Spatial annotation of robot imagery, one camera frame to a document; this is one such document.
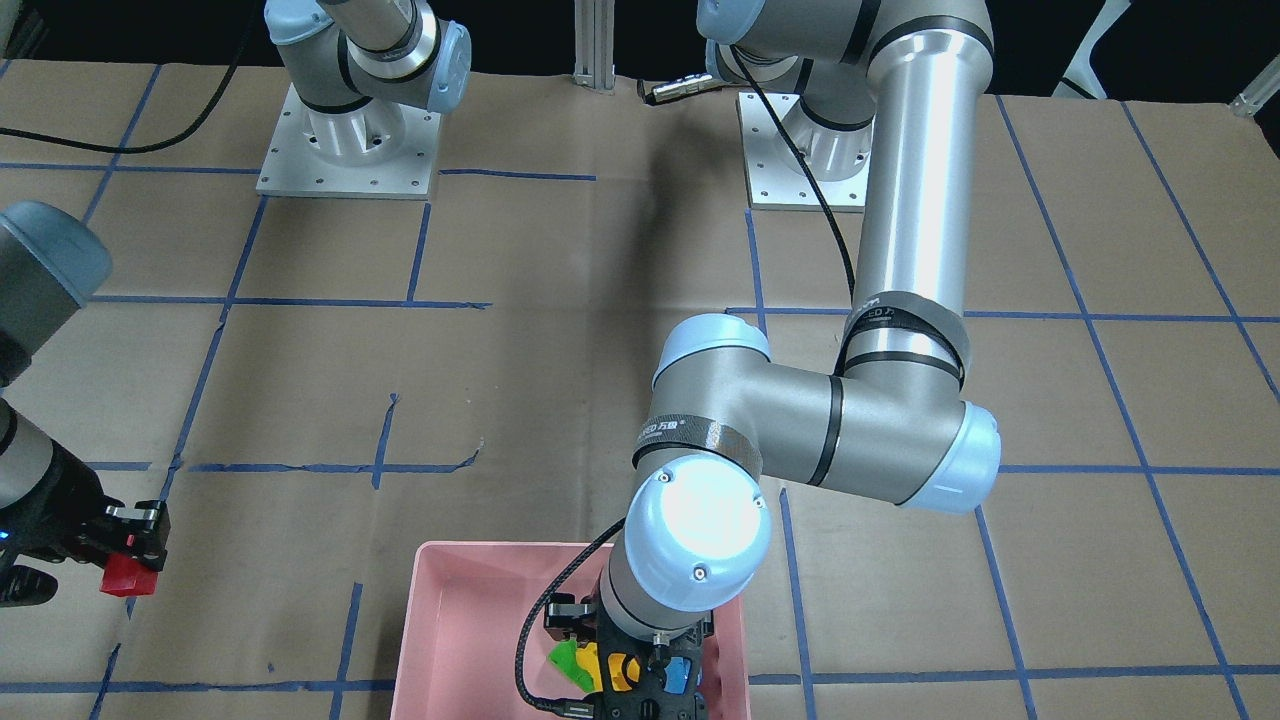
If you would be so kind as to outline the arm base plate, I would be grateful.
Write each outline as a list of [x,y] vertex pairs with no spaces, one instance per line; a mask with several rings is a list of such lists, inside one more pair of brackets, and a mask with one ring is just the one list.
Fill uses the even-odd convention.
[[818,190],[835,213],[863,213],[870,174],[874,126],[841,131],[817,124],[794,94],[741,92],[737,101],[748,174],[749,206],[755,210],[819,211],[820,205],[799,161],[768,113],[773,108],[800,151]]
[[256,190],[262,196],[428,201],[443,117],[372,100],[326,114],[288,88]]

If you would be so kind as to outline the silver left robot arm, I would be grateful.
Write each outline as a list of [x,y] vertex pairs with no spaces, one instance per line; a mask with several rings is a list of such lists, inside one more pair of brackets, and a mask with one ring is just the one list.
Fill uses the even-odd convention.
[[716,610],[767,555],[763,475],[905,509],[989,495],[995,418],[960,397],[977,102],[995,67],[983,1],[701,1],[698,31],[746,55],[863,76],[868,199],[851,311],[828,374],[773,363],[754,325],[703,314],[669,333],[632,457],[626,516],[535,601],[515,687],[570,719],[705,719]]

